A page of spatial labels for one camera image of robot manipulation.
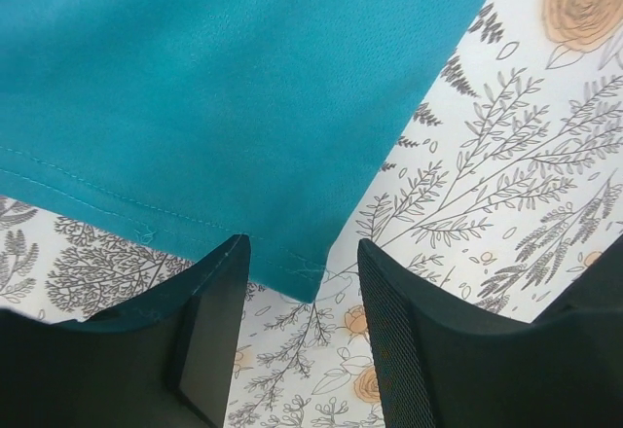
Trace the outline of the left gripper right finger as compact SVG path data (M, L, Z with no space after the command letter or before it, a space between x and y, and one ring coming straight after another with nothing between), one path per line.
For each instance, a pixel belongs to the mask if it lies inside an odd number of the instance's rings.
M620 243L530 323L457 298L368 240L357 257L387 426L621 425Z

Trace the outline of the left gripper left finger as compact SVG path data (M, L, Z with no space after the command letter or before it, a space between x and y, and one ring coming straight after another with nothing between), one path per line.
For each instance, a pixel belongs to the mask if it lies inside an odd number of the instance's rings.
M85 321L1 313L5 427L220 427L250 262L235 235Z

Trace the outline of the teal blue t shirt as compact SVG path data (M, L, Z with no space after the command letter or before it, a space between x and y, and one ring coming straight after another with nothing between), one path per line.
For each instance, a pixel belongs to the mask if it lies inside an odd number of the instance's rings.
M1 0L1 192L315 298L485 0Z

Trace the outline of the floral table mat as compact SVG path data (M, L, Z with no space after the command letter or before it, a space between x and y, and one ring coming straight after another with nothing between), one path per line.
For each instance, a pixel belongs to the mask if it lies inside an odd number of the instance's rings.
M356 250L530 321L622 232L622 0L485 0L331 245L313 301L253 278L229 427L381 427ZM83 320L193 260L1 192L1 304Z

